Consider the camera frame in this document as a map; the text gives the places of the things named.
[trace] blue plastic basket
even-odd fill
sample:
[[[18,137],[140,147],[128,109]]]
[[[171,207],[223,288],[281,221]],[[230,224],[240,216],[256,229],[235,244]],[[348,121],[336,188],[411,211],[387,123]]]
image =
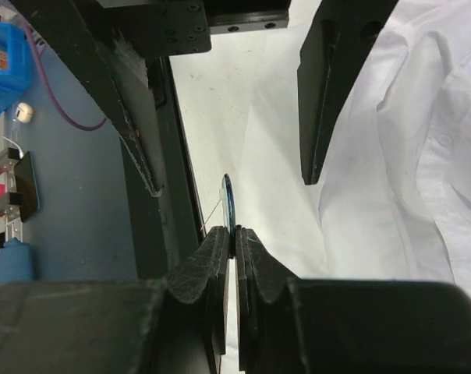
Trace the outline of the blue plastic basket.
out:
[[[9,23],[0,23],[0,50],[9,64],[0,70],[0,114],[14,103],[33,80],[33,56],[24,32]]]

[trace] white cloth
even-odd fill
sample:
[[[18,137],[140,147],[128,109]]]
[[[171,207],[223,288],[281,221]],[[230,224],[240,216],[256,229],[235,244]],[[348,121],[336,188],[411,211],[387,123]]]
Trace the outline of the white cloth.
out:
[[[471,296],[471,0],[400,0],[316,187],[299,168],[296,69],[309,28],[267,38],[239,223],[301,277],[442,281]]]

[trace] shirt button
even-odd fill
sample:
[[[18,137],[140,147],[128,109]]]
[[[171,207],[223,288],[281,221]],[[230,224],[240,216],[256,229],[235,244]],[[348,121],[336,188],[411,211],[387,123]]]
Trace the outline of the shirt button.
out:
[[[447,136],[445,134],[441,134],[437,137],[438,142],[442,146],[450,146],[452,144],[452,139],[450,136]]]

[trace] screw hole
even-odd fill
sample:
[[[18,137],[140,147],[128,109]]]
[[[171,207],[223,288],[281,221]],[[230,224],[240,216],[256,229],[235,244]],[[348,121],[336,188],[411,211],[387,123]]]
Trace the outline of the screw hole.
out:
[[[370,21],[360,31],[360,42],[364,45],[373,45],[381,29],[383,29],[381,22]]]
[[[187,7],[187,9],[190,12],[197,12],[199,9],[201,9],[201,7],[199,6],[199,4],[191,4]]]

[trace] gray table surface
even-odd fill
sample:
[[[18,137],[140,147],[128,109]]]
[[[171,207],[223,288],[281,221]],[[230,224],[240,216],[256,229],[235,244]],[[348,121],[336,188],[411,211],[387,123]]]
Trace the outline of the gray table surface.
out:
[[[49,48],[43,63],[62,107],[82,125],[102,118],[98,106]],[[111,124],[96,132],[74,129],[48,99],[35,73],[23,95],[31,123],[5,113],[5,136],[33,157],[40,210],[23,225],[43,281],[136,279],[125,175]]]

